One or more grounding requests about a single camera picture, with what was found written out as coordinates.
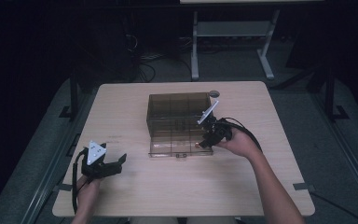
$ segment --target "floor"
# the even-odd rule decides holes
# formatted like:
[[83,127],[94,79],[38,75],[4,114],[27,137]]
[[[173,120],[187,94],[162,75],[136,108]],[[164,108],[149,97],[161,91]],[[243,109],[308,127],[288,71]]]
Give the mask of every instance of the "floor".
[[[276,77],[267,80],[255,51],[260,41],[243,40],[229,49],[203,51],[199,55],[199,82],[260,80],[271,87],[301,72],[285,67],[293,43],[275,40],[268,59]],[[163,56],[150,60],[159,52],[148,51],[144,55],[147,65],[141,65],[143,74],[151,78],[154,69],[156,74],[151,82],[190,81],[190,52],[185,50],[185,38],[183,43],[180,60]],[[316,212],[306,217],[306,221],[358,223],[358,181],[345,156],[345,148],[350,148],[358,160],[358,105],[351,91],[337,80],[335,104],[344,108],[349,119],[331,122],[321,106],[324,90],[307,92],[309,80],[306,77],[284,90],[269,91],[300,171],[313,193]],[[144,81],[145,77],[141,76],[134,80]],[[96,92],[97,88],[88,93],[79,92],[79,112],[70,121],[60,118],[62,109],[70,105],[69,80],[62,83],[0,196],[0,223],[70,223],[71,218],[55,217],[51,209]],[[91,223],[126,220],[126,217],[95,217]],[[265,222],[262,217],[241,220],[248,224]]]

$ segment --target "hand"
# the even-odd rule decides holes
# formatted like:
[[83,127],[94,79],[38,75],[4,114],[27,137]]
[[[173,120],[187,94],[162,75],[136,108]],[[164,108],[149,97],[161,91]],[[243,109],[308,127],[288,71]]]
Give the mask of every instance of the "hand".
[[89,184],[87,177],[82,175],[77,180],[77,212],[75,214],[73,224],[88,223],[94,214],[95,203],[100,192],[102,179],[94,179]]
[[236,128],[231,128],[232,138],[216,144],[217,147],[228,149],[232,153],[249,159],[253,153],[260,152],[255,142],[246,134]]

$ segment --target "person's left hand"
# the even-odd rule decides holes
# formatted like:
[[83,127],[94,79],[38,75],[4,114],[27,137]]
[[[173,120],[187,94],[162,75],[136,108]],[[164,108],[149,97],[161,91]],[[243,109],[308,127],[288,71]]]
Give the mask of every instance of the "person's left hand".
[[100,192],[100,185],[102,179],[94,179],[89,184],[87,177],[82,175],[77,180],[77,212],[75,214],[73,224],[77,223],[88,223],[95,210],[95,203],[98,199]]

